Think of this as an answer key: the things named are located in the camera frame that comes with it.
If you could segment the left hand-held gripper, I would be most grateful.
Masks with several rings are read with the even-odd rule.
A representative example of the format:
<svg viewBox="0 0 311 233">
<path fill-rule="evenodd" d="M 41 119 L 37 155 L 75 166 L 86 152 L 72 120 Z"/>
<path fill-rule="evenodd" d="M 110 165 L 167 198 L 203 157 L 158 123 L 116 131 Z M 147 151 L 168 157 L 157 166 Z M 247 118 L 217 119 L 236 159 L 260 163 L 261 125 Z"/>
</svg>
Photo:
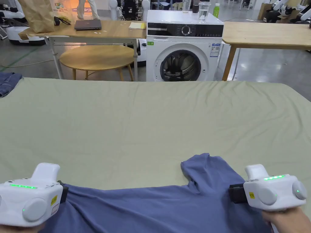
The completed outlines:
<svg viewBox="0 0 311 233">
<path fill-rule="evenodd" d="M 55 215 L 67 199 L 68 187 L 57 181 L 60 166 L 40 163 L 30 178 L 0 184 L 0 224 L 39 226 Z"/>
</svg>

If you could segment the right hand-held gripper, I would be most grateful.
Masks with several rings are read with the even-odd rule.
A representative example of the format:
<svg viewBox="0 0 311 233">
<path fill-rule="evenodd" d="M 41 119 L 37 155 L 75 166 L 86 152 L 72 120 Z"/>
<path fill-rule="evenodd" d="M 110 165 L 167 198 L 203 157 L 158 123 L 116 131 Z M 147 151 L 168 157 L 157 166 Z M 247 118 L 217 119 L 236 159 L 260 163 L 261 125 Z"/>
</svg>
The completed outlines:
<svg viewBox="0 0 311 233">
<path fill-rule="evenodd" d="M 296 176 L 270 176 L 261 164 L 248 165 L 245 171 L 248 180 L 229 186 L 232 202 L 247 203 L 264 211 L 282 211 L 306 204 L 307 190 Z"/>
</svg>

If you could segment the person's left hand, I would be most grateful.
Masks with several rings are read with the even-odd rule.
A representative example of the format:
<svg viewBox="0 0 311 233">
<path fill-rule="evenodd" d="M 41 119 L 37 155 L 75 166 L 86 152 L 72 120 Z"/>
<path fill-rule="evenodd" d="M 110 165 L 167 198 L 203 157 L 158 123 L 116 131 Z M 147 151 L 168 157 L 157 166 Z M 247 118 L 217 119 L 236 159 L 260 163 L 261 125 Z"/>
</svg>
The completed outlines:
<svg viewBox="0 0 311 233">
<path fill-rule="evenodd" d="M 38 233 L 45 226 L 45 223 L 35 227 L 20 227 L 20 226 L 6 226 L 0 225 L 1 233 Z"/>
</svg>

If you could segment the person's right hand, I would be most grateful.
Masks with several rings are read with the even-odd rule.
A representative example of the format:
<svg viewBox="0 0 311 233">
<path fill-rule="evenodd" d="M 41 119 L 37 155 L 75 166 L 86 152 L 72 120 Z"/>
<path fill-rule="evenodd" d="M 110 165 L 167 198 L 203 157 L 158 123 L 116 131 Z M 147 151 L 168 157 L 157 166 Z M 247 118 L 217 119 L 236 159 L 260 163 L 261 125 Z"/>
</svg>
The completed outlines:
<svg viewBox="0 0 311 233">
<path fill-rule="evenodd" d="M 300 207 L 285 211 L 262 211 L 262 216 L 274 224 L 279 233 L 311 232 L 311 222 Z"/>
</svg>

